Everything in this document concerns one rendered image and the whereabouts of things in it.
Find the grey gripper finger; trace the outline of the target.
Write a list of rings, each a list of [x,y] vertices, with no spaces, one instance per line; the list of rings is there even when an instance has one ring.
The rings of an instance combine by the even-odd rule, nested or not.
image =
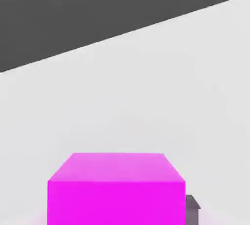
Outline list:
[[[186,225],[207,225],[206,211],[191,194],[186,194]]]

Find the small magenta cube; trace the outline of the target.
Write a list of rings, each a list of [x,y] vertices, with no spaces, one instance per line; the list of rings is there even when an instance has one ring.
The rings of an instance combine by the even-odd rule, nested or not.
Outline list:
[[[161,153],[73,153],[47,183],[47,225],[185,224],[185,180]]]

